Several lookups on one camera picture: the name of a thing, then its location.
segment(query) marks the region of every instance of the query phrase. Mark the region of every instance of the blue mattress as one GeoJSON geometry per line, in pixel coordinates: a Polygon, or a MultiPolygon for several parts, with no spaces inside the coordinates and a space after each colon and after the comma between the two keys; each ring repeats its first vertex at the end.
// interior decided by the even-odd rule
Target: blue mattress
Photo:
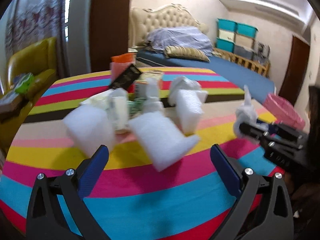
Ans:
{"type": "Polygon", "coordinates": [[[252,98],[256,99],[261,104],[263,104],[269,93],[275,92],[275,84],[258,73],[225,59],[214,56],[209,57],[209,59],[210,62],[180,58],[166,58],[162,53],[155,53],[148,50],[141,50],[137,53],[138,61],[154,67],[181,66],[211,69],[242,89],[244,88],[244,85],[247,85],[252,98]]]}

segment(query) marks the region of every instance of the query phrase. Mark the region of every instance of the black stripe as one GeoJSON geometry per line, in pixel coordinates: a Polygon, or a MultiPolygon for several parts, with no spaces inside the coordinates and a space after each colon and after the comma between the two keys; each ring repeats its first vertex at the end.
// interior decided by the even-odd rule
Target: black stripe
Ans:
{"type": "MultiPolygon", "coordinates": [[[[206,103],[234,101],[243,99],[244,95],[208,95],[206,103]]],[[[163,102],[164,107],[170,107],[167,98],[162,98],[161,101],[163,102]]],[[[24,123],[62,120],[67,114],[69,114],[74,109],[75,108],[28,115],[24,123]]]]}

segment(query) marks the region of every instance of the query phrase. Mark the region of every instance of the blue stripe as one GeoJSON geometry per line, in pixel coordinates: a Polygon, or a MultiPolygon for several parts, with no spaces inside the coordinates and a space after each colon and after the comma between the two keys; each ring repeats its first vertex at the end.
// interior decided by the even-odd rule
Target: blue stripe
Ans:
{"type": "MultiPolygon", "coordinates": [[[[261,175],[275,165],[261,147],[239,161],[261,175]]],[[[26,217],[31,188],[2,176],[0,199],[26,217]]],[[[175,235],[218,216],[234,202],[217,172],[183,185],[148,194],[118,198],[85,198],[84,202],[111,239],[159,239],[175,235]]],[[[79,233],[66,204],[60,201],[72,231],[79,233]]]]}
{"type": "Polygon", "coordinates": [[[46,96],[56,95],[64,92],[80,90],[80,89],[108,86],[110,85],[110,81],[111,81],[110,78],[106,78],[106,79],[92,80],[87,82],[71,84],[71,85],[65,85],[61,87],[49,88],[42,96],[46,97],[46,96]]]}
{"type": "MultiPolygon", "coordinates": [[[[174,74],[166,74],[163,76],[163,81],[173,81],[175,78],[180,77],[182,75],[174,75],[174,74]]],[[[227,82],[228,80],[222,76],[209,76],[209,75],[183,75],[191,80],[196,81],[220,81],[220,82],[227,82]]]]}

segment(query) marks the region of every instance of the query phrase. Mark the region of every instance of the pink trash bin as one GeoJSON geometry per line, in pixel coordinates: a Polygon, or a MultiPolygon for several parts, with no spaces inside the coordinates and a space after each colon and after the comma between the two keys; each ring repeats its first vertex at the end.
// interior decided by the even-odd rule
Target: pink trash bin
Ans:
{"type": "Polygon", "coordinates": [[[275,94],[268,94],[267,99],[263,103],[264,108],[266,108],[271,114],[273,114],[277,121],[283,122],[290,125],[298,130],[303,130],[306,122],[293,108],[286,99],[277,96],[275,94]]]}

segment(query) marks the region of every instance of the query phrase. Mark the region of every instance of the gray curtain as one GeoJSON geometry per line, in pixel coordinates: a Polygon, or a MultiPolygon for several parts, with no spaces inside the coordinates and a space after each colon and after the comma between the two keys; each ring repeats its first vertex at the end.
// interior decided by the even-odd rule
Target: gray curtain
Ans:
{"type": "Polygon", "coordinates": [[[25,47],[57,37],[57,70],[60,78],[68,76],[63,49],[65,0],[13,0],[6,28],[7,60],[25,47]]]}

